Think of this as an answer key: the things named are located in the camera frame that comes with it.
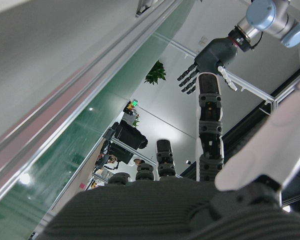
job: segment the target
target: light blue joint cap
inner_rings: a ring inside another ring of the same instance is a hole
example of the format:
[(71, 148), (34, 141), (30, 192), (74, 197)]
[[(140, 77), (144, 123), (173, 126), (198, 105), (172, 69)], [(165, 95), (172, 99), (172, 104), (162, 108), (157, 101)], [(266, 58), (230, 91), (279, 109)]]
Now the light blue joint cap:
[(292, 48), (300, 43), (300, 22), (282, 38), (281, 43), (287, 48)]
[(246, 10), (248, 23), (260, 31), (269, 28), (276, 17), (276, 5), (272, 0), (254, 0)]

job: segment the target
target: potted plant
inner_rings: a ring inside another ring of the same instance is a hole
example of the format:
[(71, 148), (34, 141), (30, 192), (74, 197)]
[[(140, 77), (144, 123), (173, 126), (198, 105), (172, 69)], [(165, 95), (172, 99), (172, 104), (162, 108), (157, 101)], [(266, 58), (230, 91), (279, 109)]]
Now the potted plant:
[(155, 83), (158, 84), (158, 79), (166, 80), (165, 75), (164, 65), (158, 60), (145, 77), (144, 82), (155, 85)]

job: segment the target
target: green plant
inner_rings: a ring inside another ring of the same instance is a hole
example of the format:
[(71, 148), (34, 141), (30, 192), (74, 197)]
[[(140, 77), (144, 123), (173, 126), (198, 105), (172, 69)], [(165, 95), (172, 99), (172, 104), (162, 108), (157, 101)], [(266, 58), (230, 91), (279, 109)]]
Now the green plant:
[(139, 114), (135, 116), (135, 120), (134, 122), (132, 123), (133, 126), (137, 127), (138, 126), (138, 123), (139, 123)]
[(164, 65), (161, 62), (156, 61), (154, 66), (145, 77), (144, 82), (155, 85), (155, 83), (158, 84), (158, 79), (166, 80), (165, 75), (166, 73)]

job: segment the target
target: ceiling light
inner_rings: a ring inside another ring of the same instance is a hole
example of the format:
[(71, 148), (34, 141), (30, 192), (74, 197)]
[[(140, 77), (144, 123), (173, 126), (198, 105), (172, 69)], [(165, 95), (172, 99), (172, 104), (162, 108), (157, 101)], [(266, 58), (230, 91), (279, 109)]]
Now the ceiling light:
[(288, 213), (290, 213), (290, 211), (291, 211), (291, 207), (289, 205), (288, 206), (284, 206), (282, 209), (285, 210)]

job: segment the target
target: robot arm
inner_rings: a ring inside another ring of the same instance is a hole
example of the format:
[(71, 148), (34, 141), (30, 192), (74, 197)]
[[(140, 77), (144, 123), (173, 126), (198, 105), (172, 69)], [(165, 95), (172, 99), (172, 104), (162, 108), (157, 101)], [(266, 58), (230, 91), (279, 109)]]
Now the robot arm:
[[(260, 31), (280, 39), (287, 48), (300, 43), (300, 22), (287, 14), (289, 0), (254, 0), (246, 11), (246, 16), (238, 22), (228, 37), (212, 40), (194, 59), (191, 65), (177, 80), (179, 87), (186, 85), (181, 91), (191, 94), (197, 73), (210, 72), (223, 76), (226, 68), (236, 57), (237, 50), (243, 52), (253, 50), (260, 40), (251, 46), (251, 39)], [(234, 84), (224, 77), (228, 86), (236, 91)]]

